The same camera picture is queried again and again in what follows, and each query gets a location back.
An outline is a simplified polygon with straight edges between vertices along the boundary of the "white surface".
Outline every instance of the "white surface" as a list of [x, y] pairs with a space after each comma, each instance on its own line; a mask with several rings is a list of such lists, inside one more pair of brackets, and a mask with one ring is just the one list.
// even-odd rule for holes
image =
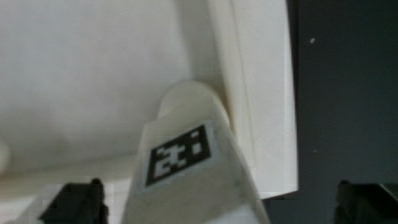
[[287, 1], [210, 0], [232, 123], [262, 197], [297, 191]]
[[134, 163], [134, 156], [127, 156], [0, 179], [0, 224], [17, 220], [38, 195], [47, 194], [43, 190], [49, 185], [68, 182], [89, 183], [95, 177], [100, 177], [105, 184], [105, 204], [111, 207], [109, 223], [120, 224], [134, 175]]
[[137, 150], [169, 87], [223, 91], [207, 1], [0, 1], [0, 139], [11, 172]]
[[251, 205], [242, 205], [228, 214], [221, 215], [207, 224], [260, 224]]

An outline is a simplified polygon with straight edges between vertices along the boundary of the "dark background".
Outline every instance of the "dark background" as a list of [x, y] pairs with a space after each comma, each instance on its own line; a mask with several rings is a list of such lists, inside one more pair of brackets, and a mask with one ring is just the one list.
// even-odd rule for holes
[[274, 224], [324, 224], [340, 181], [398, 182], [398, 1], [288, 3], [301, 190], [265, 206]]

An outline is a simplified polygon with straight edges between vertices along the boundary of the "white wall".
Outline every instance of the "white wall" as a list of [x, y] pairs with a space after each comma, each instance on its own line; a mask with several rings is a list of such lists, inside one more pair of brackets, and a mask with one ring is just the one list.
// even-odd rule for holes
[[207, 1], [0, 1], [10, 171], [134, 153], [171, 85], [219, 75]]

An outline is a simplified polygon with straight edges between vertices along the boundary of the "white panel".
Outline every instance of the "white panel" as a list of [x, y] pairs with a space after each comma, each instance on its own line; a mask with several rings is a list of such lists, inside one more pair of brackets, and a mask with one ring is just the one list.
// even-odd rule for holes
[[297, 190], [287, 2], [210, 0], [235, 134], [264, 198]]

